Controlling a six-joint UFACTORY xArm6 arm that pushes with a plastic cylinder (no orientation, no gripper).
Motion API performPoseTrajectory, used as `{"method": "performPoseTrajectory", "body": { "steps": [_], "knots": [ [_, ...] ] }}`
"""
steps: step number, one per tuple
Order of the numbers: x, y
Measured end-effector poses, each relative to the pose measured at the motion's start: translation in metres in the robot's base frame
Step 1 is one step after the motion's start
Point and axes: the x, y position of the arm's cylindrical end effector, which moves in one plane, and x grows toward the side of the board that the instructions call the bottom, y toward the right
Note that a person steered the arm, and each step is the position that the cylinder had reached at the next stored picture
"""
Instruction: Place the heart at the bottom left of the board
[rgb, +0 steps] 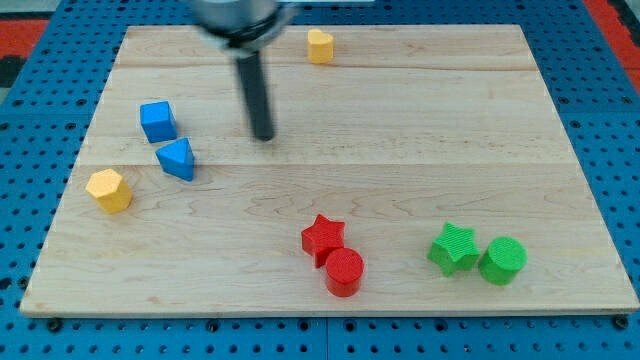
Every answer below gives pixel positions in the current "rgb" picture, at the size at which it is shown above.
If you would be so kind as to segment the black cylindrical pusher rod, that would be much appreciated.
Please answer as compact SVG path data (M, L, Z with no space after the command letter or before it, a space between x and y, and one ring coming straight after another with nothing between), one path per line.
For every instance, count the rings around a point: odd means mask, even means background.
M270 141L275 136L266 79L259 51L235 61L245 109L252 136L259 141Z

